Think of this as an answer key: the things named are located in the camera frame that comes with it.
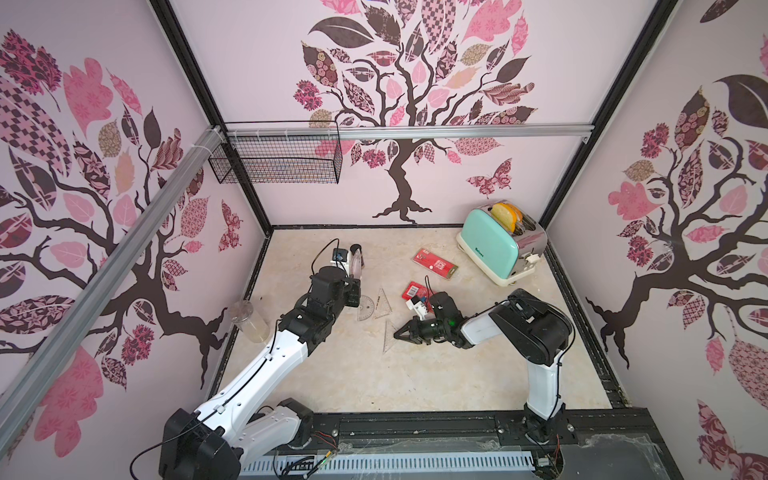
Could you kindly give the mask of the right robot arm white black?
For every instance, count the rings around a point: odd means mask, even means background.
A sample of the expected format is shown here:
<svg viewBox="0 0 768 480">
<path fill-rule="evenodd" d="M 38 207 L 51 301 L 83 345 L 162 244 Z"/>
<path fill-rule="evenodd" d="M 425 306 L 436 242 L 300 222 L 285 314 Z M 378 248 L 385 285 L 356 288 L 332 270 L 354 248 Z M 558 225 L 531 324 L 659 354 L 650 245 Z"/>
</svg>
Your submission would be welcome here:
<svg viewBox="0 0 768 480">
<path fill-rule="evenodd" d="M 504 336 L 527 362 L 528 397 L 524 435 L 545 445 L 555 436 L 565 403 L 561 393 L 563 357 L 575 340 L 571 319 L 558 307 L 518 288 L 506 299 L 474 315 L 463 315 L 446 292 L 406 301 L 416 314 L 392 338 L 415 345 L 448 343 L 470 349 Z"/>
</svg>

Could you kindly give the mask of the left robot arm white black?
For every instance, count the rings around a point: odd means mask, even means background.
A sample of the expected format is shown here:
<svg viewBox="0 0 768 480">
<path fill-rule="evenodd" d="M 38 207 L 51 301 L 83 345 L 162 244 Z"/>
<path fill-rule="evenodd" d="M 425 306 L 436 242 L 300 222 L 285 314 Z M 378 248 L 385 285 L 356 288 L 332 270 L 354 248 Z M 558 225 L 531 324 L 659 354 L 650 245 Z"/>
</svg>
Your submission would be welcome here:
<svg viewBox="0 0 768 480">
<path fill-rule="evenodd" d="M 236 479 L 243 466 L 294 440 L 304 442 L 312 414 L 287 400 L 257 418 L 282 380 L 331 334 L 345 308 L 360 304 L 361 282 L 339 266 L 324 266 L 275 323 L 268 345 L 218 394 L 166 421 L 159 452 L 163 479 Z"/>
</svg>

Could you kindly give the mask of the red ruler set near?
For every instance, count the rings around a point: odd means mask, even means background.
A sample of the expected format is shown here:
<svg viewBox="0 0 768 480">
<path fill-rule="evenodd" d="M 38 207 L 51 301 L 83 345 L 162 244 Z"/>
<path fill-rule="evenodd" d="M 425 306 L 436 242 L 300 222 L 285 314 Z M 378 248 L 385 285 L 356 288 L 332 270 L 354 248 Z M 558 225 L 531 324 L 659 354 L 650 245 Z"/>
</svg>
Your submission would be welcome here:
<svg viewBox="0 0 768 480">
<path fill-rule="evenodd" d="M 427 303 L 430 298 L 430 290 L 423 284 L 411 281 L 403 291 L 401 297 L 404 300 L 417 298 L 419 301 Z"/>
</svg>

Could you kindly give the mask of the red ruler set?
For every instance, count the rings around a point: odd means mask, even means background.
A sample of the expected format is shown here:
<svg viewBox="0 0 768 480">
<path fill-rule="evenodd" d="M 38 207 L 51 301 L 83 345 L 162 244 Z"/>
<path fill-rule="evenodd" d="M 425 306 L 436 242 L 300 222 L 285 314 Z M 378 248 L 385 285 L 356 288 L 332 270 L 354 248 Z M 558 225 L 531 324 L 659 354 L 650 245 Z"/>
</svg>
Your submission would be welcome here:
<svg viewBox="0 0 768 480">
<path fill-rule="evenodd" d="M 430 290 L 423 284 L 411 281 L 403 291 L 401 297 L 404 300 L 417 298 L 419 301 L 427 303 L 430 298 Z"/>
<path fill-rule="evenodd" d="M 456 264 L 424 248 L 420 249 L 412 260 L 444 279 L 452 278 L 458 270 Z"/>
</svg>

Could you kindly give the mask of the red ruler set far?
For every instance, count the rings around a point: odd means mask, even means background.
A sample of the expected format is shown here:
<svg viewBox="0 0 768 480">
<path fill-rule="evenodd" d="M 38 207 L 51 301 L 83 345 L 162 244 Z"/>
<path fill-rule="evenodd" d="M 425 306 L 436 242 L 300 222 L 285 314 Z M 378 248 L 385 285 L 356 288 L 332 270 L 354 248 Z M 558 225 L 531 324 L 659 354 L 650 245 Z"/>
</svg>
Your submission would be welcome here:
<svg viewBox="0 0 768 480">
<path fill-rule="evenodd" d="M 412 260 L 444 279 L 452 278 L 458 270 L 456 264 L 424 248 L 420 249 Z"/>
</svg>

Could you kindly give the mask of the clear protractor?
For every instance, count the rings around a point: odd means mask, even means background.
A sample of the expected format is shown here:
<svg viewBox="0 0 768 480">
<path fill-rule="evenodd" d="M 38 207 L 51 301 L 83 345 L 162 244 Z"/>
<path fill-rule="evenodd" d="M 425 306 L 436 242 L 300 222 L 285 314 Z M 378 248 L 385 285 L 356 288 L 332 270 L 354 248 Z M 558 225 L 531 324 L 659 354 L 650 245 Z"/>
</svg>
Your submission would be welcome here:
<svg viewBox="0 0 768 480">
<path fill-rule="evenodd" d="M 359 322 L 370 319 L 375 313 L 375 302 L 367 295 L 360 297 L 359 306 L 357 309 L 357 320 Z"/>
</svg>

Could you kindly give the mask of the clear plastic cup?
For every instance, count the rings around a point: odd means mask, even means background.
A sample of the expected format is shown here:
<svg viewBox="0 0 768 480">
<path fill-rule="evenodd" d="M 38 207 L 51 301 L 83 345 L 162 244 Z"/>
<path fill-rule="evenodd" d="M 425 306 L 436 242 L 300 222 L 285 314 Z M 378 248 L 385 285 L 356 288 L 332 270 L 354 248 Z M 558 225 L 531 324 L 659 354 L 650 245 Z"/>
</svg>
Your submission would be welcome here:
<svg viewBox="0 0 768 480">
<path fill-rule="evenodd" d="M 234 326 L 253 343 L 265 343 L 270 338 L 267 322 L 248 300 L 235 302 L 228 308 Z"/>
</svg>

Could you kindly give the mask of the mint green toaster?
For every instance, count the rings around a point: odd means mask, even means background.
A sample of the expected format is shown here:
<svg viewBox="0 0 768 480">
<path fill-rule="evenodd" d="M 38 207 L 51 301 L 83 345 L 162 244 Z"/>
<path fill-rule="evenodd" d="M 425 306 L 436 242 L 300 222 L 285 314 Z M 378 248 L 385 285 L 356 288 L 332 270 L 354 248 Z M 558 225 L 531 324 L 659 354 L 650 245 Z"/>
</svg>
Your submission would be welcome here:
<svg viewBox="0 0 768 480">
<path fill-rule="evenodd" d="M 456 236 L 459 249 L 499 286 L 508 286 L 535 271 L 543 258 L 548 236 L 530 216 L 523 214 L 514 232 L 490 213 L 495 203 L 470 211 Z"/>
</svg>

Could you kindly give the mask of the yellow toast slice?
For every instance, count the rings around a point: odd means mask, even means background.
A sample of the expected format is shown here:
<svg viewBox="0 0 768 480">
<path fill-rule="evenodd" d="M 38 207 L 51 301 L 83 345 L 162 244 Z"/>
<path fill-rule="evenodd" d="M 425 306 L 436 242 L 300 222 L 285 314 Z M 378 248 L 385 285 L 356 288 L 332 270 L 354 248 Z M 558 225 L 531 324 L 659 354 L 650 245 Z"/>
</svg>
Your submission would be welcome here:
<svg viewBox="0 0 768 480">
<path fill-rule="evenodd" d="M 495 203 L 490 209 L 491 215 L 508 231 L 514 232 L 523 219 L 522 212 L 508 203 Z"/>
</svg>

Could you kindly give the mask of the aluminium rail back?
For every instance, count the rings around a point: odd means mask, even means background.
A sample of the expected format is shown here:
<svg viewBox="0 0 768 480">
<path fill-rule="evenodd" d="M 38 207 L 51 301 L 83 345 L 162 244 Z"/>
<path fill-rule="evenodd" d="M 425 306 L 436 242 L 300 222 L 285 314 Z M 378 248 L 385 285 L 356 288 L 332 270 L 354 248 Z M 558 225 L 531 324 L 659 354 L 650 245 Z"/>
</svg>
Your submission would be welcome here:
<svg viewBox="0 0 768 480">
<path fill-rule="evenodd" d="M 470 126 L 396 126 L 342 128 L 331 122 L 325 127 L 310 127 L 303 123 L 246 122 L 228 123 L 228 136 L 235 139 L 256 138 L 293 140 L 300 137 L 323 140 L 386 140 L 386 139 L 459 139 L 459 138 L 589 138 L 594 130 L 590 124 L 550 123 L 520 125 Z"/>
</svg>

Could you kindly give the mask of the aluminium rail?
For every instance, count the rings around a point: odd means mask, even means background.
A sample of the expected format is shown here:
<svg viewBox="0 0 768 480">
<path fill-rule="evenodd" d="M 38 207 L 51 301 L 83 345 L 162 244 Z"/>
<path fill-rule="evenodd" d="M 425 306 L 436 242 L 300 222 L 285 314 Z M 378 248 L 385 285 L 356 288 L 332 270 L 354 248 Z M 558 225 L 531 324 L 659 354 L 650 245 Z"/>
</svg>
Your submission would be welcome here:
<svg viewBox="0 0 768 480">
<path fill-rule="evenodd" d="M 589 138 L 594 130 L 590 124 L 550 123 L 520 125 L 470 126 L 396 126 L 342 128 L 331 122 L 325 127 L 310 127 L 303 123 L 246 122 L 228 123 L 228 136 L 235 139 L 256 138 L 293 140 L 300 137 L 323 140 L 386 140 L 386 139 L 459 139 L 459 138 Z"/>
<path fill-rule="evenodd" d="M 92 325 L 122 285 L 130 268 L 171 213 L 213 150 L 226 140 L 221 126 L 210 126 L 186 151 L 185 157 L 123 237 L 104 267 L 81 292 L 64 318 L 24 365 L 1 398 L 1 453 L 6 454 L 44 395 L 75 354 Z"/>
</svg>

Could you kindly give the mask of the aluminium rail left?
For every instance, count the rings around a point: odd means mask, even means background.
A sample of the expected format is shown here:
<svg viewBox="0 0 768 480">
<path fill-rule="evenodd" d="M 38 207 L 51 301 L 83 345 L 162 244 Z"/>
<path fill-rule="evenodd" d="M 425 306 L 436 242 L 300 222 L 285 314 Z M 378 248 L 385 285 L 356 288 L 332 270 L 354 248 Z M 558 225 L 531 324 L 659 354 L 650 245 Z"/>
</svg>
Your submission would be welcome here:
<svg viewBox="0 0 768 480">
<path fill-rule="evenodd" d="M 186 151 L 185 157 L 123 237 L 104 267 L 81 292 L 64 318 L 24 365 L 1 398 L 1 453 L 6 454 L 44 395 L 75 354 L 92 325 L 122 285 L 130 268 L 171 213 L 213 150 L 226 140 L 221 126 L 210 126 Z"/>
</svg>

